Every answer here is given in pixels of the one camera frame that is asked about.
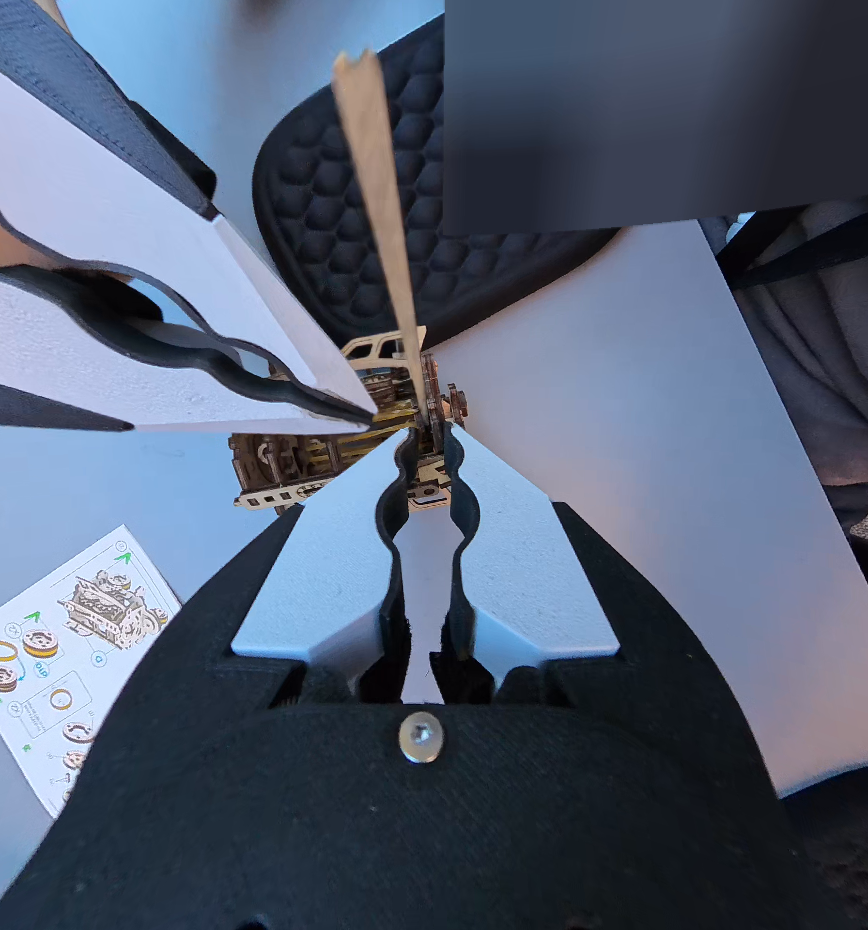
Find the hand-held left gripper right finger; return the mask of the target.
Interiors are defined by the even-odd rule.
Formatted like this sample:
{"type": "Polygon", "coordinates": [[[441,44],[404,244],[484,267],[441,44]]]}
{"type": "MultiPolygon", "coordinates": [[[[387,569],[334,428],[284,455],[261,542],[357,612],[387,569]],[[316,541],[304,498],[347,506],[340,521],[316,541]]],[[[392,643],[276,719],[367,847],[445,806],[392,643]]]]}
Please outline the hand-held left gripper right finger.
{"type": "Polygon", "coordinates": [[[547,494],[456,426],[446,428],[451,562],[441,632],[444,699],[491,699],[515,668],[614,657],[619,642],[547,494]]]}

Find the long thin wooden strip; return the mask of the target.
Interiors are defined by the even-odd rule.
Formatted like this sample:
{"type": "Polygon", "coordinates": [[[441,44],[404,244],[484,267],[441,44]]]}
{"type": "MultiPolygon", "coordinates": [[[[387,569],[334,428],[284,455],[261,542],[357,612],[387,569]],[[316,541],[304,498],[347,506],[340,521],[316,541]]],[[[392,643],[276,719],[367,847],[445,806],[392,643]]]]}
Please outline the long thin wooden strip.
{"type": "Polygon", "coordinates": [[[417,394],[420,415],[430,423],[412,279],[404,236],[401,198],[384,76],[370,49],[357,60],[340,53],[332,86],[362,200],[417,394]]]}

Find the wooden mechanical model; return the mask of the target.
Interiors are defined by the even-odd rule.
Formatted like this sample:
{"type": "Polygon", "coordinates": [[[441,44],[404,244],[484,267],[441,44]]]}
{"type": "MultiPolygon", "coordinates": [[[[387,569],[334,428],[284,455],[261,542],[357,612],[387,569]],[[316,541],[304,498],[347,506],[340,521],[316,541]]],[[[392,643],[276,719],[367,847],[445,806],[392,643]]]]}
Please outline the wooden mechanical model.
{"type": "Polygon", "coordinates": [[[453,383],[440,391],[438,364],[433,355],[421,355],[426,407],[425,423],[397,331],[354,339],[343,355],[378,411],[370,429],[362,434],[295,436],[279,434],[232,434],[229,445],[241,494],[237,507],[250,511],[269,508],[283,513],[289,506],[304,504],[315,492],[346,471],[403,428],[417,428],[417,473],[408,484],[411,512],[449,505],[451,479],[443,457],[446,423],[463,427],[467,403],[453,383]]]}

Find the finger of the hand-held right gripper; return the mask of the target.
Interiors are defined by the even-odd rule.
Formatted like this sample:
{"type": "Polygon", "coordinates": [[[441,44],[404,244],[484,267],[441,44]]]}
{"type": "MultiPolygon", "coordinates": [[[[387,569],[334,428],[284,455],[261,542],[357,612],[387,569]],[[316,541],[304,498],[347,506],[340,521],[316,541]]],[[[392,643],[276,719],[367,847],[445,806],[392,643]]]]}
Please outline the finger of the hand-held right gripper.
{"type": "Polygon", "coordinates": [[[83,276],[159,341],[356,403],[335,344],[153,126],[40,6],[0,2],[0,227],[58,265],[11,267],[83,276]]]}
{"type": "Polygon", "coordinates": [[[123,433],[357,434],[376,413],[261,378],[212,347],[155,339],[83,276],[0,268],[0,426],[123,433]]]}

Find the person's clothing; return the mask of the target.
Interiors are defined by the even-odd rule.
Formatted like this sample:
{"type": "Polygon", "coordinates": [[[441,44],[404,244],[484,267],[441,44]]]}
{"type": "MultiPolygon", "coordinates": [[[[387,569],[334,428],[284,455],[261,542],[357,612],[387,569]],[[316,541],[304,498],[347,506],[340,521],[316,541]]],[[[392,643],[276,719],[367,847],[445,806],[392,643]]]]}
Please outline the person's clothing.
{"type": "Polygon", "coordinates": [[[868,482],[868,195],[700,224],[820,481],[868,482]]]}

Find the model instruction booklet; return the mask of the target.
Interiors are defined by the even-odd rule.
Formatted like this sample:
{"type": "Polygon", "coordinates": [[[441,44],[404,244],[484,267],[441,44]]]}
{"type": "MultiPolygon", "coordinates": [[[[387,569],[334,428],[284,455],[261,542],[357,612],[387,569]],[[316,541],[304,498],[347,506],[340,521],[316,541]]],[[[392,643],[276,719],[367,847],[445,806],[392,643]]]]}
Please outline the model instruction booklet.
{"type": "Polygon", "coordinates": [[[53,818],[180,608],[124,525],[0,607],[0,736],[53,818]]]}

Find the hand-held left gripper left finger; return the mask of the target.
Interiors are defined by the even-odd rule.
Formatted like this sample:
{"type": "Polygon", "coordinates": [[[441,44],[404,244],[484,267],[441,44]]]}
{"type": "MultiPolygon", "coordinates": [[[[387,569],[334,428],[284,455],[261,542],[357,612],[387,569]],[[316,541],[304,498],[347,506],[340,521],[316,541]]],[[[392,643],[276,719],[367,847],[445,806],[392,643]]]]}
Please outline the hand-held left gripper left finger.
{"type": "Polygon", "coordinates": [[[294,528],[234,653],[329,668],[355,681],[360,699],[401,698],[411,632],[394,537],[416,469],[416,433],[396,433],[288,512],[294,528]]]}

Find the black honeycomb cushion pad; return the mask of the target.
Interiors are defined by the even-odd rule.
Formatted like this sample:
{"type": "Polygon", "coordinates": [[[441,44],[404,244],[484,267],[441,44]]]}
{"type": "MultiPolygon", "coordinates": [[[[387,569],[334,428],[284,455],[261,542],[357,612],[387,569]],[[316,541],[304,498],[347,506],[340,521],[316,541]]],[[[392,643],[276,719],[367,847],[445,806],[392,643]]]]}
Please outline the black honeycomb cushion pad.
{"type": "MultiPolygon", "coordinates": [[[[443,231],[443,20],[428,21],[378,54],[426,347],[551,284],[591,260],[619,232],[443,231]]],[[[338,347],[396,328],[330,87],[270,132],[252,188],[257,224],[280,276],[338,347]]]]}

